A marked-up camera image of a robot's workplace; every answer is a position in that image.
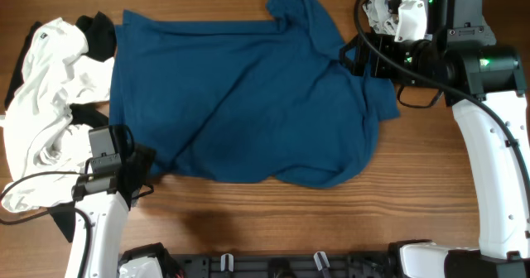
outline black cable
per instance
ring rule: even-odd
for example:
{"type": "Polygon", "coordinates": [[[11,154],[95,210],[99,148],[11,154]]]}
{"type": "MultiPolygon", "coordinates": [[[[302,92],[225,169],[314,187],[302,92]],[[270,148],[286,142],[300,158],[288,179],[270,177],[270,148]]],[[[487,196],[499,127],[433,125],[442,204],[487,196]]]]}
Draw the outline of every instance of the black cable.
{"type": "Polygon", "coordinates": [[[523,183],[524,183],[524,189],[526,191],[527,195],[527,205],[530,208],[530,176],[528,175],[528,170],[526,167],[526,164],[524,162],[523,153],[521,152],[521,149],[519,148],[519,143],[513,137],[513,134],[510,132],[508,127],[504,124],[504,121],[487,105],[483,104],[476,98],[474,98],[471,95],[468,95],[467,93],[464,93],[460,91],[459,89],[452,88],[448,85],[438,83],[437,81],[433,79],[429,79],[426,76],[423,76],[421,74],[418,74],[416,72],[413,72],[409,69],[406,69],[402,67],[400,64],[394,62],[392,59],[387,57],[385,54],[381,53],[377,47],[375,47],[370,39],[366,36],[366,33],[363,31],[363,27],[361,27],[361,22],[359,20],[359,7],[360,7],[361,0],[355,0],[354,5],[354,23],[355,28],[357,29],[358,35],[361,39],[363,39],[364,43],[372,50],[372,52],[376,55],[378,55],[381,59],[385,60],[387,63],[389,63],[392,67],[395,69],[403,72],[404,74],[416,79],[420,80],[425,84],[430,85],[431,87],[434,87],[436,89],[439,89],[443,91],[444,93],[452,94],[453,96],[456,96],[457,98],[463,98],[474,105],[478,106],[482,110],[484,110],[493,120],[499,125],[501,130],[503,131],[504,135],[508,139],[508,144],[512,147],[513,154],[515,155],[515,158],[519,164],[519,169],[521,170],[521,176],[523,177],[523,183]]]}
{"type": "MultiPolygon", "coordinates": [[[[41,176],[41,175],[82,175],[82,174],[79,174],[79,173],[74,172],[74,171],[44,171],[44,172],[41,172],[41,173],[36,173],[36,174],[33,174],[33,175],[25,176],[25,177],[19,179],[18,181],[13,182],[13,184],[11,184],[9,187],[7,187],[2,192],[2,194],[0,194],[0,203],[2,202],[2,199],[6,196],[6,194],[9,193],[9,191],[11,191],[13,188],[15,188],[15,186],[19,185],[20,183],[22,183],[22,182],[24,182],[26,180],[29,180],[31,178],[35,178],[35,177],[41,176]]],[[[87,263],[88,255],[89,255],[89,251],[90,251],[90,243],[92,241],[92,229],[91,229],[92,228],[92,224],[90,222],[89,216],[85,212],[81,211],[80,209],[78,209],[76,207],[54,207],[54,208],[51,208],[51,210],[47,210],[47,211],[41,212],[41,213],[36,213],[35,215],[32,215],[30,217],[26,217],[26,218],[23,218],[23,219],[7,221],[7,220],[4,220],[4,219],[0,218],[0,224],[3,224],[3,225],[16,225],[16,224],[20,224],[20,223],[26,223],[26,222],[28,222],[30,220],[37,219],[37,218],[40,218],[42,216],[46,216],[46,215],[51,214],[51,213],[63,213],[63,212],[76,212],[84,220],[84,225],[86,227],[86,239],[84,240],[84,250],[83,250],[83,256],[81,257],[81,265],[79,266],[79,274],[77,275],[78,278],[84,278],[84,273],[88,270],[86,268],[86,266],[87,266],[86,263],[87,263]]]]}
{"type": "Polygon", "coordinates": [[[89,172],[89,165],[90,165],[90,162],[92,161],[92,157],[90,157],[89,159],[87,159],[85,162],[84,162],[84,174],[86,175],[88,172],[89,172]]]}
{"type": "Polygon", "coordinates": [[[402,106],[407,107],[407,108],[432,108],[433,106],[435,106],[435,104],[438,103],[438,101],[441,98],[441,95],[444,94],[444,92],[442,90],[438,90],[438,92],[436,93],[436,95],[434,95],[434,98],[429,102],[429,104],[427,104],[427,105],[416,105],[416,104],[404,103],[403,101],[401,101],[401,93],[403,92],[404,89],[405,89],[405,85],[401,84],[399,89],[397,90],[396,98],[397,98],[398,102],[402,106]]]}
{"type": "Polygon", "coordinates": [[[134,199],[139,199],[139,198],[141,198],[141,197],[144,197],[144,196],[146,196],[146,195],[149,195],[149,194],[152,194],[153,192],[155,192],[155,187],[154,187],[153,185],[151,185],[151,184],[146,184],[146,186],[149,187],[149,189],[151,189],[151,190],[146,191],[146,192],[142,192],[142,193],[140,193],[140,194],[137,195],[137,196],[133,196],[133,197],[131,197],[131,199],[132,199],[132,200],[134,200],[134,199]]]}

